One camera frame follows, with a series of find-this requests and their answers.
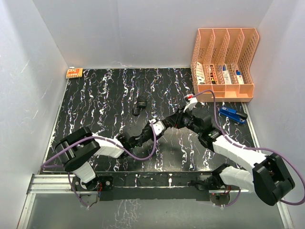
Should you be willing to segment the black padlock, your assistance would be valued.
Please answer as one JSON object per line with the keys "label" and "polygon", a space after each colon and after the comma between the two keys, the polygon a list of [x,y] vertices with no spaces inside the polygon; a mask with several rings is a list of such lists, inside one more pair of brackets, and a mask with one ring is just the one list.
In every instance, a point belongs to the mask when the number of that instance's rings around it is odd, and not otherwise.
{"label": "black padlock", "polygon": [[144,110],[146,109],[146,106],[147,106],[147,99],[146,99],[146,97],[144,95],[140,95],[137,98],[136,107],[132,109],[132,114],[134,116],[138,116],[142,109],[144,109]]}

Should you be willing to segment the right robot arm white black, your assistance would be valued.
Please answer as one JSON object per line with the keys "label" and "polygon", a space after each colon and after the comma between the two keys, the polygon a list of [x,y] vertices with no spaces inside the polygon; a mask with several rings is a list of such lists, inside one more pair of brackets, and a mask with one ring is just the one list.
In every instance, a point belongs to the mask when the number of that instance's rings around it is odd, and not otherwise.
{"label": "right robot arm white black", "polygon": [[273,153],[265,155],[230,140],[212,124],[209,115],[176,113],[165,119],[168,127],[188,128],[198,135],[201,145],[236,162],[242,168],[228,164],[212,172],[212,182],[217,189],[227,185],[255,192],[267,205],[273,206],[295,188],[283,159]]}

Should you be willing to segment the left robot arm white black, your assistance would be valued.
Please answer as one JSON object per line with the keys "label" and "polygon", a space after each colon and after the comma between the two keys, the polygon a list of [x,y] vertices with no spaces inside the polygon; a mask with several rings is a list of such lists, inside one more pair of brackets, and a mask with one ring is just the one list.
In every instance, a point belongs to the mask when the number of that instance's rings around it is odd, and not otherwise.
{"label": "left robot arm white black", "polygon": [[64,171],[73,173],[80,179],[80,184],[86,190],[98,188],[98,175],[89,163],[93,155],[109,156],[118,159],[123,156],[132,156],[132,150],[141,147],[148,140],[154,141],[162,136],[164,126],[160,122],[148,123],[141,134],[129,136],[120,134],[117,138],[104,138],[92,133],[87,127],[75,131],[63,138],[55,147]]}

